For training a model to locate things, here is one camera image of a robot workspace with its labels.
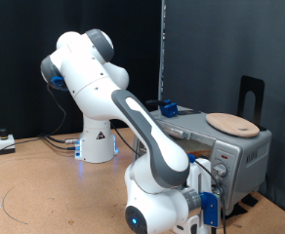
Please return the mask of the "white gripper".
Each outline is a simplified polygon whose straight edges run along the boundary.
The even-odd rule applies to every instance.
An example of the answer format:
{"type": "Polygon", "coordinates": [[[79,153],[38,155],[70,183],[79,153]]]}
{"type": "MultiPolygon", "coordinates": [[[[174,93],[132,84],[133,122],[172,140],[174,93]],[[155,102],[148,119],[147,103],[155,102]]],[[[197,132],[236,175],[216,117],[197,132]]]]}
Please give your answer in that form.
{"type": "Polygon", "coordinates": [[[188,219],[182,234],[211,234],[215,225],[215,195],[211,190],[211,163],[196,160],[190,164],[186,187],[182,189],[188,204],[188,219]]]}

